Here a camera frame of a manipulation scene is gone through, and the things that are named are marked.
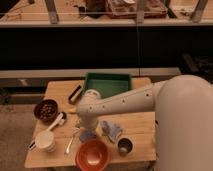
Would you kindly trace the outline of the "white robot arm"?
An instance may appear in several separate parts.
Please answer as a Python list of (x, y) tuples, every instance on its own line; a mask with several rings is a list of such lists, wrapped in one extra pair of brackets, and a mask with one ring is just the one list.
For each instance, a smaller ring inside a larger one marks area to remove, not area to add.
[(109, 98), (88, 90), (77, 106), (82, 126), (101, 115), (155, 113), (156, 171), (213, 171), (213, 84), (180, 75)]

